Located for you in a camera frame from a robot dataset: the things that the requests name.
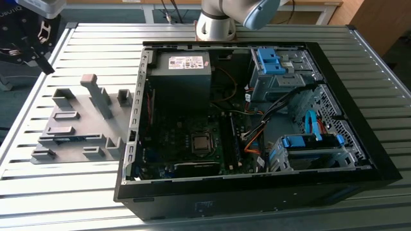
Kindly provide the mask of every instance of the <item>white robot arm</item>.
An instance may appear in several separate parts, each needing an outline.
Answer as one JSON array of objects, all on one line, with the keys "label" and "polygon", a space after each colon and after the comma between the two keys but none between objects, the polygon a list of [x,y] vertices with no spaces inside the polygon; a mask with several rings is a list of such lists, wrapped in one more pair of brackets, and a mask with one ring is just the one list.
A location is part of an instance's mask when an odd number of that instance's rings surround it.
[{"label": "white robot arm", "polygon": [[196,37],[203,41],[232,40],[236,33],[235,21],[251,30],[261,29],[272,19],[280,3],[287,1],[203,0]]}]

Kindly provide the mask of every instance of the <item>circuit board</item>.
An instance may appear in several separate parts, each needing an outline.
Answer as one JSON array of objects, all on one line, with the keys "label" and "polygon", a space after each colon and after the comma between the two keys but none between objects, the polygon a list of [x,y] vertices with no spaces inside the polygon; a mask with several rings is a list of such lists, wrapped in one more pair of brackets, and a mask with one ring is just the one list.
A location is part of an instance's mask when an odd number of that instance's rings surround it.
[{"label": "circuit board", "polygon": [[[151,128],[149,136],[145,136],[147,146],[144,160],[152,172],[152,178],[173,178],[172,166],[179,163],[215,163],[219,164],[219,175],[249,173],[253,168],[251,154],[239,155],[235,167],[227,166],[221,144],[220,112],[209,116],[167,117],[157,115]],[[233,133],[240,136],[244,132],[248,118],[236,116]]]}]

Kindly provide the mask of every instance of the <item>open computer case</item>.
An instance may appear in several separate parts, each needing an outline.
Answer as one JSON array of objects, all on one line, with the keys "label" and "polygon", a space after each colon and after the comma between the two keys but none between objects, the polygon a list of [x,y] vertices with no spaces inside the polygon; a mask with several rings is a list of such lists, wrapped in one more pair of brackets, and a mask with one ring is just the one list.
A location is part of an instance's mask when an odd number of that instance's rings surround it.
[{"label": "open computer case", "polygon": [[331,205],[402,179],[317,43],[143,45],[115,190],[141,219]]}]

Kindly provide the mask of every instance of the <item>gray 3d printed holder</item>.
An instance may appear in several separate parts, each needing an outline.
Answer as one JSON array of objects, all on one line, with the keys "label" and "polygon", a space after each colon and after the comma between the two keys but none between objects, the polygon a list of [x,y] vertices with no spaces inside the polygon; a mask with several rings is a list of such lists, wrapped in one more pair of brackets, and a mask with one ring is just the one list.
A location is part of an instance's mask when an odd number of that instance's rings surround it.
[{"label": "gray 3d printed holder", "polygon": [[33,164],[119,160],[123,153],[132,110],[129,90],[107,94],[95,74],[83,75],[80,84],[89,95],[57,89],[47,127],[32,153]]}]

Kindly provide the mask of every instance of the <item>slotted metal worktable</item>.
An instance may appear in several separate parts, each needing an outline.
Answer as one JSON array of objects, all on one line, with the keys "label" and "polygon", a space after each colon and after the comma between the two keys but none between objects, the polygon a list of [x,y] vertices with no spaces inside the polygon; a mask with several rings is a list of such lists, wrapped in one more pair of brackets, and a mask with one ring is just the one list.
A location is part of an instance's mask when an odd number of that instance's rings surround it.
[{"label": "slotted metal worktable", "polygon": [[0,227],[7,230],[411,230],[411,94],[355,30],[343,26],[239,27],[243,41],[319,42],[403,180],[333,206],[144,223],[115,203],[117,162],[32,165],[56,88],[85,92],[95,73],[108,93],[135,90],[144,40],[193,40],[193,26],[79,24],[65,29],[0,149]]}]

